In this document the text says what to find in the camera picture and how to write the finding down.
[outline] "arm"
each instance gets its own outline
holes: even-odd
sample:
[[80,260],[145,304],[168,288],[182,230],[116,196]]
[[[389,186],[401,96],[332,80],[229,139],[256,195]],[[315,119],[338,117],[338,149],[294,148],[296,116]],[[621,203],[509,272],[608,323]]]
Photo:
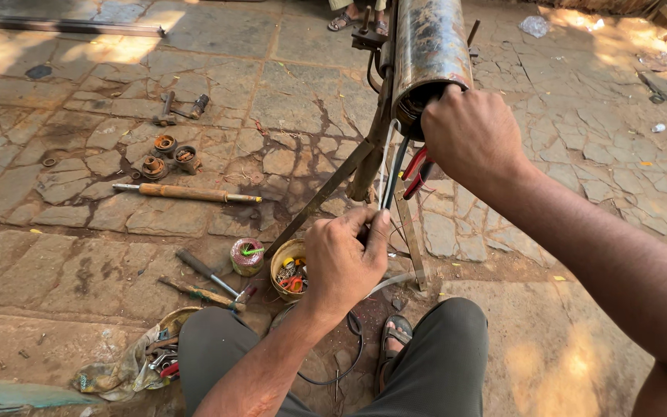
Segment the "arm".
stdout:
[[501,96],[450,86],[424,112],[447,175],[567,266],[611,319],[667,366],[667,245],[535,168]]
[[[275,415],[305,354],[367,295],[388,268],[385,232],[389,222],[388,211],[368,208],[317,221],[305,235],[309,276],[305,297],[215,384],[194,415]],[[367,247],[356,238],[365,223],[371,228]]]

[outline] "white wire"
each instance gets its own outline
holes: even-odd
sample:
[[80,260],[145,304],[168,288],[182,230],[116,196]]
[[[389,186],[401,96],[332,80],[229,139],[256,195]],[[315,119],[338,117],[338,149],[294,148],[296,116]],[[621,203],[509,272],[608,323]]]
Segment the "white wire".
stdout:
[[397,123],[398,128],[397,130],[400,132],[400,122],[398,119],[392,119],[390,121],[390,125],[388,126],[388,138],[384,141],[384,152],[383,152],[383,163],[380,164],[380,181],[379,185],[377,185],[377,197],[379,200],[377,201],[377,209],[382,210],[384,207],[384,196],[383,195],[383,179],[384,179],[384,167],[385,167],[385,161],[388,159],[388,148],[390,147],[390,139],[393,138],[393,127]]

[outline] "sandal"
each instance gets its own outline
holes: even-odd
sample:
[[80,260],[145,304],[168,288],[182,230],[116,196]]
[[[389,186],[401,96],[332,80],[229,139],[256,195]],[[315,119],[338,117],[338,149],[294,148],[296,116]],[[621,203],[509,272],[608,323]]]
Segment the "sandal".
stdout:
[[[343,26],[339,26],[339,24],[337,23],[339,20],[344,21]],[[346,14],[346,11],[344,11],[344,13],[342,13],[339,17],[335,18],[334,20],[331,21],[331,23],[328,24],[328,29],[329,31],[332,32],[338,32],[352,23],[354,23],[354,20],[352,20],[352,18]]]
[[[395,328],[388,327],[388,323],[393,322]],[[403,329],[402,332],[398,331],[398,327]],[[380,394],[384,389],[384,367],[388,364],[395,356],[398,355],[398,352],[395,350],[385,350],[385,341],[388,337],[393,337],[402,343],[404,346],[411,341],[413,337],[413,327],[408,322],[408,319],[401,316],[400,314],[393,314],[384,321],[383,325],[383,336],[380,338],[380,356],[377,361],[377,381],[374,384],[375,396]]]
[[377,32],[378,29],[383,31],[382,33],[380,33],[380,35],[383,35],[383,36],[388,35],[388,24],[385,21],[378,20],[377,22],[375,22],[375,33],[379,33],[379,32]]

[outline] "red pliers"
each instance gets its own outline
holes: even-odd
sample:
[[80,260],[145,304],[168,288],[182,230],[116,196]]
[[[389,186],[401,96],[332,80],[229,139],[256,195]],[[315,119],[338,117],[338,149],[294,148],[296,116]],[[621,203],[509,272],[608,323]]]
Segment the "red pliers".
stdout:
[[431,174],[431,169],[433,168],[435,162],[433,159],[431,159],[430,156],[428,156],[428,149],[426,146],[423,146],[418,150],[418,152],[416,152],[416,155],[413,156],[413,159],[411,159],[411,162],[408,164],[405,171],[403,171],[403,181],[406,181],[411,177],[413,171],[416,170],[416,166],[418,166],[421,162],[423,163],[421,164],[421,168],[419,168],[419,173],[415,178],[413,178],[411,185],[405,189],[403,200],[410,200],[414,195],[416,195],[416,193],[421,189],[421,187],[428,179],[428,176]]

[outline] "person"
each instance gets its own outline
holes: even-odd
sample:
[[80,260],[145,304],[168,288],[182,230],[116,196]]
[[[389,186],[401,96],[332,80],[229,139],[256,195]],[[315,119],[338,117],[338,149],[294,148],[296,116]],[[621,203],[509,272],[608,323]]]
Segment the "person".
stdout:
[[[375,32],[380,35],[388,34],[388,23],[384,20],[384,4],[386,0],[375,1]],[[359,19],[359,8],[354,2],[349,0],[328,0],[332,11],[344,9],[344,11],[328,24],[329,31],[338,32],[341,29],[353,24]]]
[[[449,86],[428,104],[422,128],[443,171],[547,248],[599,306],[655,358],[633,415],[667,415],[667,245],[568,190],[535,168],[500,95]],[[305,354],[381,279],[390,214],[357,208],[307,231],[310,287],[283,322],[259,341],[217,307],[190,316],[179,339],[188,415],[314,415],[289,393]],[[371,231],[363,246],[355,236]],[[398,332],[395,324],[388,335]],[[452,298],[409,332],[382,366],[374,401],[356,416],[481,415],[488,360],[486,317]]]

